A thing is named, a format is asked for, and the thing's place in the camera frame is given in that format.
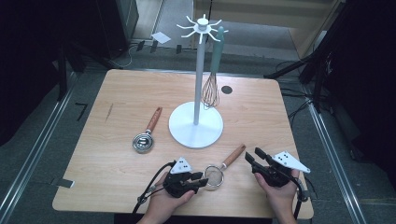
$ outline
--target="white paper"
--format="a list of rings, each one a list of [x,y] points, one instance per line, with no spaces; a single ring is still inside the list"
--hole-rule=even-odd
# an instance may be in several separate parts
[[[169,38],[169,36],[163,34],[162,32],[158,32],[157,34],[154,34],[151,36],[154,37],[154,39],[156,39],[158,42],[160,42],[162,44],[171,40],[171,38]]]

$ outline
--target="wooden handle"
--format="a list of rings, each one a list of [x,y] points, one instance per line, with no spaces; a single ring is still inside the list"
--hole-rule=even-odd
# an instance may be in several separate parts
[[[157,110],[155,110],[155,113],[152,115],[151,121],[149,122],[146,130],[150,130],[151,132],[154,130],[154,127],[157,124],[157,121],[160,118],[162,111],[163,108],[161,106],[158,106]]]
[[[230,156],[227,157],[227,159],[225,159],[225,161],[223,162],[223,167],[224,169],[227,169],[227,167],[229,165],[231,165],[231,163],[233,163],[236,158],[239,157],[239,155],[241,155],[241,153],[245,150],[246,146],[245,144],[241,144],[241,146],[239,146],[236,150],[233,151],[233,153],[231,153]]]

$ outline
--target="holder base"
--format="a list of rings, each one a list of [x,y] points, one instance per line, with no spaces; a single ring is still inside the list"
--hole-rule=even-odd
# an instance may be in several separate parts
[[[197,125],[194,125],[193,119],[194,102],[178,106],[169,118],[169,130],[181,145],[203,148],[219,139],[223,130],[223,121],[216,108],[205,109],[200,103],[200,117]]]

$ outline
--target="hand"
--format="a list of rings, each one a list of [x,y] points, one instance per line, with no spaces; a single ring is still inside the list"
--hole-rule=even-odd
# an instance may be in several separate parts
[[[298,170],[291,170],[291,175],[298,177]],[[280,223],[297,223],[292,212],[292,203],[296,194],[297,186],[289,182],[282,188],[271,187],[267,184],[261,174],[254,174],[260,187],[267,193],[267,199],[273,208],[276,218]]]
[[[167,172],[163,174],[161,179],[155,184],[157,189],[161,189],[163,187],[163,181],[167,176]],[[172,197],[165,189],[155,192],[150,196],[148,210],[145,215],[143,215],[142,219],[138,222],[139,224],[159,224],[164,223],[175,210],[180,207],[182,204],[187,203],[192,196],[194,195],[194,191],[187,191],[180,198]]]

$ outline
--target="whisk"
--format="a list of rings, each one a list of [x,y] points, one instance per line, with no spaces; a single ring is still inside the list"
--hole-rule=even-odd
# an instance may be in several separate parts
[[[210,76],[202,88],[202,102],[205,108],[215,107],[219,104],[219,90],[216,73],[219,71],[221,53],[224,47],[224,28],[219,27],[218,34],[213,45],[212,63],[210,64]]]

